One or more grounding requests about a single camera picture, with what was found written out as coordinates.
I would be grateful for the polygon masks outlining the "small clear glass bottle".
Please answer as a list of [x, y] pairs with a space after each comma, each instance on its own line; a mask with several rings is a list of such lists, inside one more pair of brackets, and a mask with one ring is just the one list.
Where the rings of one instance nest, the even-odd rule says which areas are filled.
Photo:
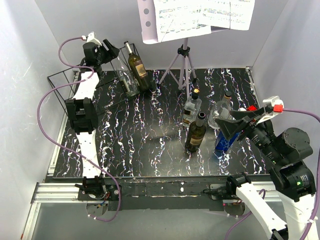
[[232, 110], [231, 107], [231, 96], [232, 93], [230, 91], [226, 91], [224, 93], [223, 98], [220, 101], [217, 101], [211, 108], [210, 114], [208, 117], [208, 125], [212, 129], [218, 130], [220, 127], [218, 126], [216, 119], [230, 119], [230, 111]]

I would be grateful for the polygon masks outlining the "blue square bottle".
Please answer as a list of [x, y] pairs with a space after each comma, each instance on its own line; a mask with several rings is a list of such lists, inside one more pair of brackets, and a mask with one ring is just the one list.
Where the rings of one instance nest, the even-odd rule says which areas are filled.
[[230, 140], [226, 140], [222, 131], [218, 132], [218, 136], [215, 141], [215, 150], [220, 152], [226, 152], [237, 139], [239, 133], [236, 133]]

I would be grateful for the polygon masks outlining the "dark green wine bottle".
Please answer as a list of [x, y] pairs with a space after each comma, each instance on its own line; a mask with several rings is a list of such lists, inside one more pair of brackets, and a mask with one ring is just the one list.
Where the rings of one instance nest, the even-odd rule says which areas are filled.
[[152, 87], [152, 85], [141, 58], [132, 51], [128, 41], [125, 41], [123, 44], [128, 52], [128, 64], [133, 72], [135, 79], [138, 82], [140, 91], [148, 91]]

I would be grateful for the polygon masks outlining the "green wine bottle silver neck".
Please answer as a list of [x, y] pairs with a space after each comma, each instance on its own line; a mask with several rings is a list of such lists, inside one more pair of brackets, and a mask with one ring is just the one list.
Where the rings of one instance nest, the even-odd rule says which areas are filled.
[[205, 136], [207, 127], [205, 123], [206, 114], [204, 112], [199, 112], [195, 121], [189, 125], [187, 139], [185, 142], [185, 148], [189, 152], [196, 152]]

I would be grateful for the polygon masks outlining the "tall clear bottle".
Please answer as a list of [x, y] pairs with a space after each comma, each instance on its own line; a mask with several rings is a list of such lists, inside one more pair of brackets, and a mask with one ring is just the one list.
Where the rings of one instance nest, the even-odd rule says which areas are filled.
[[139, 89], [131, 71], [119, 56], [114, 59], [114, 68], [126, 96], [132, 98], [139, 94]]

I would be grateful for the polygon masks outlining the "clear bottle black cap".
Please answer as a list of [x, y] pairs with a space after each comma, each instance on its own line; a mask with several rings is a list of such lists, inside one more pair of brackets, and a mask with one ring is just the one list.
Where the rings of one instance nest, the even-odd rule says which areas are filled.
[[182, 116], [182, 125], [184, 127], [188, 128], [196, 120], [202, 104], [199, 95], [200, 90], [195, 88], [185, 102]]

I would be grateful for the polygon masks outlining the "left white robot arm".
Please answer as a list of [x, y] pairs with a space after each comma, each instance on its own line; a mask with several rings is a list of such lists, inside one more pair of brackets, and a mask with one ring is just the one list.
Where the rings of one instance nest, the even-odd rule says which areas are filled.
[[84, 67], [79, 73], [79, 85], [74, 96], [65, 101], [68, 120], [80, 145], [82, 158], [81, 191], [95, 200], [106, 200], [108, 190], [103, 183], [102, 170], [98, 166], [96, 149], [96, 130], [99, 125], [98, 114], [93, 104], [93, 96], [100, 82], [101, 65], [115, 59], [119, 50], [106, 39], [103, 45], [93, 34], [83, 36]]

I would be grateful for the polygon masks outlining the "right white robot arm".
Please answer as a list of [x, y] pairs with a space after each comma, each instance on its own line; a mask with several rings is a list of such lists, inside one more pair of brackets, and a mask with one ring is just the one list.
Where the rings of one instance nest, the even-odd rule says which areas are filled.
[[313, 175], [304, 163], [304, 159], [313, 154], [310, 138], [296, 127], [275, 136], [271, 120], [264, 119], [285, 111], [280, 104], [255, 111], [232, 110], [233, 120], [217, 119], [216, 122], [227, 140], [235, 135], [239, 141], [249, 138], [270, 162], [268, 172], [283, 204], [286, 220], [273, 212], [245, 173], [229, 176], [225, 192], [248, 206], [270, 240], [317, 240], [320, 175]]

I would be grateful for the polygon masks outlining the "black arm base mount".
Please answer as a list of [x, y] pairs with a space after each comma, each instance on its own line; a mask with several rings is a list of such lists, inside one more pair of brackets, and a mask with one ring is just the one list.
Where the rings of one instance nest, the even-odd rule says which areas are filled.
[[223, 211], [226, 204], [241, 204], [230, 193], [225, 176], [84, 178], [78, 199], [103, 202], [115, 210]]

